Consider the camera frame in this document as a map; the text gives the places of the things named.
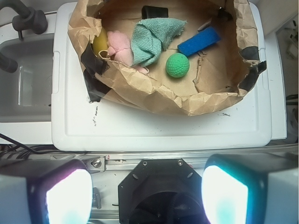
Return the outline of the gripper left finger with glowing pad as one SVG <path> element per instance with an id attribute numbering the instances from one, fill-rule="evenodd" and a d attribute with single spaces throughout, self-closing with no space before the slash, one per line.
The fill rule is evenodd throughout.
<path id="1" fill-rule="evenodd" d="M 86 224 L 93 182 L 85 164 L 72 160 L 1 160 L 2 224 Z"/>

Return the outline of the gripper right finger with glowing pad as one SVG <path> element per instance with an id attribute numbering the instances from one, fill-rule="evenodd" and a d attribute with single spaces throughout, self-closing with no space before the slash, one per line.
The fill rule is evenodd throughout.
<path id="1" fill-rule="evenodd" d="M 202 174 L 201 196 L 212 224 L 297 224 L 299 157 L 213 154 Z"/>

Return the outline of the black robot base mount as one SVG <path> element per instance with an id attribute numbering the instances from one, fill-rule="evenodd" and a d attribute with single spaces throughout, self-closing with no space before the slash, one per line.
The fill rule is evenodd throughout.
<path id="1" fill-rule="evenodd" d="M 121 224 L 207 224 L 202 177 L 183 159 L 141 160 L 118 186 Z"/>

